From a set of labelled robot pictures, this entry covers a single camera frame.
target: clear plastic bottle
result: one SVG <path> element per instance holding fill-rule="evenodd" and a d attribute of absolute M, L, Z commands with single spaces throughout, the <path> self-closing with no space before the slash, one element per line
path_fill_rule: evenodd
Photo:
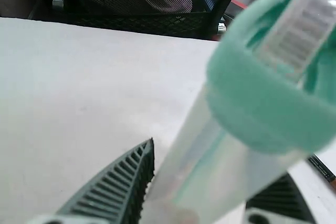
<path fill-rule="evenodd" d="M 334 138 L 334 104 L 321 98 L 320 89 L 313 95 L 295 82 L 316 54 L 324 53 L 318 49 L 336 21 L 333 16 L 320 29 L 311 19 L 307 27 L 313 30 L 306 30 L 307 35 L 305 8 L 312 10 L 315 4 L 313 15 L 335 6 L 330 0 L 289 2 L 258 0 L 231 24 L 209 62 L 207 82 L 155 176 L 142 223 L 181 223 L 185 218 L 187 223 L 212 223 Z M 288 26 L 282 17 L 291 17 Z M 300 20 L 298 32 L 295 19 Z M 302 38 L 309 40 L 317 30 L 320 37 L 302 54 Z M 286 31 L 297 35 L 287 44 Z"/>

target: white table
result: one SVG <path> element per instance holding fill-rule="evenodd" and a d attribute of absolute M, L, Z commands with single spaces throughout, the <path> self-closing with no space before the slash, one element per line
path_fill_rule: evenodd
<path fill-rule="evenodd" d="M 149 137 L 159 165 L 216 45 L 0 18 L 0 222 L 55 212 Z M 335 153 L 320 156 L 334 172 Z M 324 182 L 304 163 L 291 175 L 319 223 L 334 223 Z M 238 224 L 242 211 L 221 223 Z"/>

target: dark gray plastic part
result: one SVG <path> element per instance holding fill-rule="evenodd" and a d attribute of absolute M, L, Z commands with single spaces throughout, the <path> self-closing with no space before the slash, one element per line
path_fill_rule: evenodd
<path fill-rule="evenodd" d="M 99 217 L 112 224 L 138 223 L 153 172 L 154 143 L 150 139 L 103 169 L 57 214 Z"/>

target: black mesh chair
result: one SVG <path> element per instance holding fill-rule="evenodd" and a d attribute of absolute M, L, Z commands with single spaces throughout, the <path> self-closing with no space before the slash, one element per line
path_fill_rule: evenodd
<path fill-rule="evenodd" d="M 56 21 L 155 35 L 208 39 L 231 0 L 52 0 Z"/>

